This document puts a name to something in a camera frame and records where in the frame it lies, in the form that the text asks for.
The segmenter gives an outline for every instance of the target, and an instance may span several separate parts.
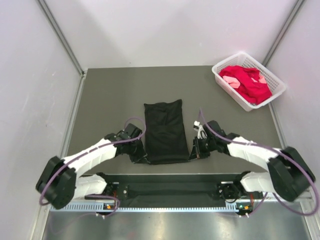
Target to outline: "black fabric bag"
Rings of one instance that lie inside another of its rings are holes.
[[[150,164],[188,162],[182,100],[144,104],[145,151]]]

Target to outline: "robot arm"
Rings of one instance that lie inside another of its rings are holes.
[[[222,137],[244,143],[244,145],[217,137],[207,126]],[[232,186],[236,196],[246,196],[255,191],[272,192],[292,202],[310,186],[306,177],[282,156],[253,145],[252,141],[248,141],[238,134],[226,135],[216,121],[210,121],[205,126],[195,122],[194,128],[198,134],[193,140],[190,160],[207,158],[212,151],[218,151],[232,157],[245,159],[266,170],[263,173],[246,171],[239,174]],[[56,209],[65,207],[74,198],[105,193],[108,186],[103,173],[81,176],[96,165],[122,154],[128,154],[133,163],[148,163],[143,143],[141,139],[138,139],[141,133],[139,128],[128,124],[124,130],[117,134],[108,134],[97,144],[75,155],[63,159],[57,156],[51,158],[36,184],[36,190],[44,195],[48,203]],[[298,163],[313,182],[316,180],[297,150],[287,147],[281,152]]]
[[[101,175],[81,176],[96,165],[122,154],[128,154],[133,163],[146,162],[147,154],[141,139],[125,142],[137,138],[141,133],[139,128],[129,123],[124,130],[108,134],[95,145],[75,155],[63,159],[52,157],[36,184],[36,190],[42,193],[52,176],[64,167],[44,194],[56,209],[65,207],[74,198],[101,194],[107,185]]]
[[[301,171],[279,154],[253,145],[255,142],[246,140],[238,134],[230,133],[226,135],[216,121],[210,121],[207,125],[220,136],[244,144],[223,140],[212,133],[206,125],[202,126],[196,121],[193,128],[198,134],[193,140],[190,160],[207,158],[210,156],[210,152],[218,151],[231,157],[242,158],[266,170],[263,173],[246,171],[238,175],[234,181],[235,187],[233,188],[236,191],[236,196],[244,196],[255,191],[270,192],[277,193],[286,201],[293,202],[310,186]],[[273,149],[281,151],[292,158],[307,172],[313,182],[316,180],[314,174],[296,149],[293,147],[287,147],[283,150]]]

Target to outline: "metal frame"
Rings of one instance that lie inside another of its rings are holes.
[[[306,2],[306,0],[297,0],[295,2],[292,10],[290,11],[289,16],[285,20],[280,32],[276,36],[276,38],[275,38],[274,42],[272,43],[268,53],[266,54],[266,56],[265,56],[265,58],[264,58],[264,60],[262,62],[262,65],[264,65],[264,66],[268,65],[268,63],[270,62],[271,58],[275,54],[275,51],[279,47],[281,41],[284,39],[286,33],[288,32],[290,26],[292,25],[294,19],[298,15],[300,9],[303,7],[305,2]]]
[[[72,51],[67,39],[65,38],[63,32],[61,31],[59,25],[57,24],[57,21],[55,17],[53,16],[52,12],[50,11],[50,8],[48,7],[48,4],[46,3],[45,0],[36,0],[38,3],[39,7],[42,9],[44,15],[46,16],[49,24],[51,25],[53,31],[55,32],[57,38],[60,40],[64,50],[70,57],[74,67],[76,70],[79,72],[79,74],[83,77],[85,74],[85,71],[82,69],[80,63],[78,62],[74,52]]]
[[[273,119],[273,122],[274,122],[275,130],[276,130],[276,133],[278,135],[281,147],[285,148],[286,146],[288,146],[288,144],[287,144],[284,132],[282,130],[282,127],[281,127],[281,124],[280,124],[280,121],[279,121],[279,118],[278,118],[278,114],[277,114],[277,112],[275,110],[275,106],[273,105],[272,102],[270,102],[268,105],[269,105],[269,108],[270,108],[271,116],[272,116],[272,119]]]
[[[73,201],[60,210],[51,207],[50,212],[100,212],[110,213],[113,210],[105,209],[105,204],[114,201]],[[235,213],[238,212],[236,203],[225,203],[225,206],[216,207],[119,207],[119,213]]]
[[[68,125],[67,125],[66,132],[64,135],[64,140],[63,140],[60,156],[66,156],[67,152],[68,152],[68,148],[69,148],[69,144],[70,144],[70,140],[71,140],[71,134],[72,134],[72,131],[73,131],[73,128],[75,125],[75,120],[76,120],[76,116],[77,116],[77,112],[78,112],[78,108],[79,108],[79,103],[80,103],[82,91],[84,89],[84,82],[85,82],[86,76],[87,76],[87,73],[84,73],[79,81],[79,85],[78,85],[77,92],[74,97],[70,117],[68,120]],[[29,240],[42,239],[44,231],[45,231],[46,223],[48,220],[50,209],[51,209],[50,206],[43,206],[43,207],[39,206],[38,207],[38,214],[35,219]]]
[[[309,213],[314,208],[314,201],[313,200],[305,200],[300,202],[301,209],[304,213]],[[319,214],[315,214],[313,216],[306,216],[305,223],[308,227],[310,236],[312,240],[320,239],[320,216]]]

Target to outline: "white wall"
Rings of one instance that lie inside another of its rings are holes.
[[[296,0],[46,0],[83,68],[262,61]]]
[[[296,147],[320,190],[320,1],[308,0],[267,66],[287,84],[274,101],[287,144]]]
[[[80,80],[35,0],[0,2],[0,229],[25,240],[37,180],[58,155]]]

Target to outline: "white plastic basket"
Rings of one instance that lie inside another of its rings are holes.
[[[270,91],[272,92],[272,96],[258,105],[251,104],[247,100],[245,100],[225,80],[223,80],[221,76],[219,76],[219,73],[222,69],[226,68],[227,66],[235,65],[239,65],[245,68],[259,69],[260,73],[264,76]],[[284,82],[282,82],[272,72],[266,69],[261,63],[259,63],[257,60],[255,60],[245,52],[239,52],[214,65],[212,67],[212,72],[215,75],[215,81],[220,85],[220,87],[222,87],[247,112],[251,111],[252,109],[258,109],[270,103],[286,90],[286,85],[284,84]]]

